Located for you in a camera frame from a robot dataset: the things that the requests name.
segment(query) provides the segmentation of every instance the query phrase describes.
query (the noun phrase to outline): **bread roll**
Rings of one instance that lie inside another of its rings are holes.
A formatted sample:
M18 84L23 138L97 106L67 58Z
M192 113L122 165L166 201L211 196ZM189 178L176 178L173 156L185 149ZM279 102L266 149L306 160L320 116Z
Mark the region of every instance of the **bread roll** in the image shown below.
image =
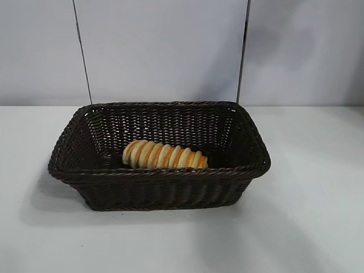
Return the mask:
M134 140L123 151L125 165L136 168L208 168L208 158L201 151L192 152L179 145L172 147L147 140Z

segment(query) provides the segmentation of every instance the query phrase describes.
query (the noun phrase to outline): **white wall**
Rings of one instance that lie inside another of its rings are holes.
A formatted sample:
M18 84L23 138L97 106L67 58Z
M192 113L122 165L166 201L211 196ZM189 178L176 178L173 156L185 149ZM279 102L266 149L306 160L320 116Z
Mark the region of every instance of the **white wall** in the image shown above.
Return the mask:
M243 105L364 105L363 0L252 0Z
M89 103L72 1L0 1L0 105Z
M96 102L234 100L245 0L78 0ZM252 0L244 105L364 105L363 0ZM0 1L0 105L89 103L70 0Z
M95 102L236 100L246 0L78 0Z

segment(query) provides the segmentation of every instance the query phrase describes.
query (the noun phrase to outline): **bread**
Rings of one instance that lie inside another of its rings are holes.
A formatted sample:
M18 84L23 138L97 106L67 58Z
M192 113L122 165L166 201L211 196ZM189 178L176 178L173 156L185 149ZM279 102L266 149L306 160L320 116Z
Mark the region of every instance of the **bread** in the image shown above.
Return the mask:
M172 147L147 140L134 140L123 151L122 160L132 168L208 168L208 158L201 151Z

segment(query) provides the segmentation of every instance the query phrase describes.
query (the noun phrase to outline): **wicker basket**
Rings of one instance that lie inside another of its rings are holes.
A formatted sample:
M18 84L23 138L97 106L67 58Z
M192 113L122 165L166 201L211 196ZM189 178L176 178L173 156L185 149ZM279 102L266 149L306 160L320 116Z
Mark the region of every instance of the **wicker basket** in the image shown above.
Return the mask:
M209 168L131 169L133 139L201 150ZM254 122L233 102L141 102L80 108L56 143L50 174L94 210L199 209L238 201L270 158Z

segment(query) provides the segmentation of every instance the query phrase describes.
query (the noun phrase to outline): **white tabletop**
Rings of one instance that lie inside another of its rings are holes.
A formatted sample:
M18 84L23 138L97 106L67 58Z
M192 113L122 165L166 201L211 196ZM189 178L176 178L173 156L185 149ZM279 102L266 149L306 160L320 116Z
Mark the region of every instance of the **white tabletop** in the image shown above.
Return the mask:
M75 107L0 107L0 272L364 272L364 108L247 107L270 171L207 210L94 212L47 174Z

